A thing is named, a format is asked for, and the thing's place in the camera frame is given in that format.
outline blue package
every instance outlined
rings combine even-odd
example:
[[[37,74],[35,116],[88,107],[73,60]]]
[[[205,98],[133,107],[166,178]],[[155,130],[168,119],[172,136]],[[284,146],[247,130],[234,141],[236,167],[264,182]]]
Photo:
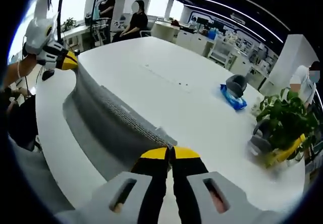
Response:
[[[227,86],[225,84],[220,85],[220,90],[223,96],[226,98],[228,103],[233,107],[235,110],[241,110],[244,109],[247,106],[247,102],[241,97],[239,99],[236,99],[233,97],[228,91]]]

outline black shirt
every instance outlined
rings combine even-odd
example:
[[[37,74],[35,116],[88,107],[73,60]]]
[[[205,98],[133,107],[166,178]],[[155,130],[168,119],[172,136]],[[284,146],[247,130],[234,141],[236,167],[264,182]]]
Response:
[[[130,21],[129,31],[131,31],[135,27],[140,28],[140,30],[144,30],[147,28],[147,24],[148,18],[144,12],[141,12],[140,14],[134,13]]]
[[[115,6],[116,4],[116,0],[105,0],[103,2],[101,2],[101,4],[99,5],[99,10],[100,12],[106,10],[107,8],[109,8],[110,6]],[[111,18],[112,19],[112,16],[113,16],[113,10],[109,10],[108,12],[100,15],[101,18]]]

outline person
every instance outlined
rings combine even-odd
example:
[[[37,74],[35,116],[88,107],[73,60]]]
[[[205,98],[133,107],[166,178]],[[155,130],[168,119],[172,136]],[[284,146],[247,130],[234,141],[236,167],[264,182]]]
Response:
[[[25,102],[19,106],[17,98],[20,94],[24,96]],[[8,133],[11,138],[18,146],[27,150],[33,150],[35,145],[41,150],[40,145],[35,141],[38,135],[35,95],[31,95],[24,88],[11,90],[10,87],[7,87],[1,93],[1,98],[7,106]]]
[[[103,40],[104,45],[111,42],[110,28],[115,4],[116,0],[105,0],[98,6],[100,18],[108,18],[106,26],[103,29],[103,34],[105,36],[105,40]]]
[[[299,94],[305,108],[312,104],[316,83],[319,80],[319,71],[319,61],[313,62],[309,68],[301,65],[290,80],[291,91]]]
[[[132,5],[135,12],[131,18],[130,24],[123,32],[114,35],[112,42],[123,41],[140,37],[140,31],[147,28],[148,18],[145,14],[144,1],[135,1]]]

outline white shirt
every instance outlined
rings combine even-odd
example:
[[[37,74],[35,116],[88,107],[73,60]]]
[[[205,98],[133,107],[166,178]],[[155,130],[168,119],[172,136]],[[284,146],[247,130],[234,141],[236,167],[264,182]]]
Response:
[[[290,84],[300,84],[299,97],[304,103],[312,104],[316,84],[308,76],[309,69],[303,65],[299,66],[291,78]]]

